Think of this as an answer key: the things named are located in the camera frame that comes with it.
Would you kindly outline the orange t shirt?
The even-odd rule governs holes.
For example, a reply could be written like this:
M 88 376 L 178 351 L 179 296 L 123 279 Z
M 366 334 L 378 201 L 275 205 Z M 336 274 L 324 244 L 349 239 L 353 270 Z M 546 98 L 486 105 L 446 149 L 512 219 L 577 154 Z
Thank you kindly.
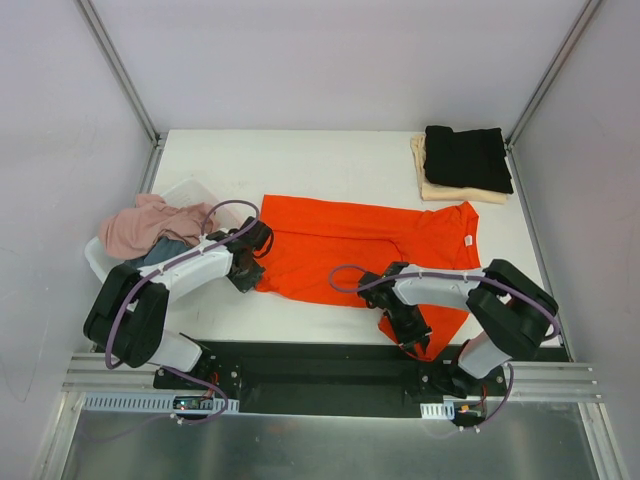
M 395 344 L 385 317 L 364 320 L 367 308 L 353 289 L 364 271 L 382 274 L 393 262 L 469 270 L 480 265 L 480 216 L 463 202 L 435 211 L 267 195 L 261 219 L 275 242 L 260 263 L 257 289 L 301 307 L 273 324 L 277 341 Z

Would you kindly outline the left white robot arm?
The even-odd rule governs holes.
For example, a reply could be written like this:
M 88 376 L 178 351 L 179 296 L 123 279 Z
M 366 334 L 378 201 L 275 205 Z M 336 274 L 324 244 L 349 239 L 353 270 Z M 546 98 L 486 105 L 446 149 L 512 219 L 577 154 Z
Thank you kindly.
M 214 280 L 226 279 L 241 293 L 257 287 L 266 272 L 258 260 L 273 246 L 273 230 L 248 217 L 238 229 L 205 235 L 199 244 L 166 261 L 110 270 L 83 325 L 86 338 L 108 355 L 110 366 L 170 367 L 188 388 L 211 377 L 205 348 L 165 327 L 169 306 Z

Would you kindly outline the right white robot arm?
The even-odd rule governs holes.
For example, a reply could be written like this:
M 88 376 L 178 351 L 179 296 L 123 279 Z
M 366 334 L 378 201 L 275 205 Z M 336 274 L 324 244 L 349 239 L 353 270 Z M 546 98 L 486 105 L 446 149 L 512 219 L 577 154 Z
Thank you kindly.
M 472 314 L 480 334 L 460 347 L 431 377 L 452 395 L 469 395 L 505 362 L 531 360 L 541 344 L 560 334 L 558 304 L 506 260 L 484 269 L 440 270 L 394 262 L 382 275 L 365 272 L 356 288 L 369 308 L 383 311 L 405 352 L 435 339 L 435 322 L 420 312 L 436 306 Z

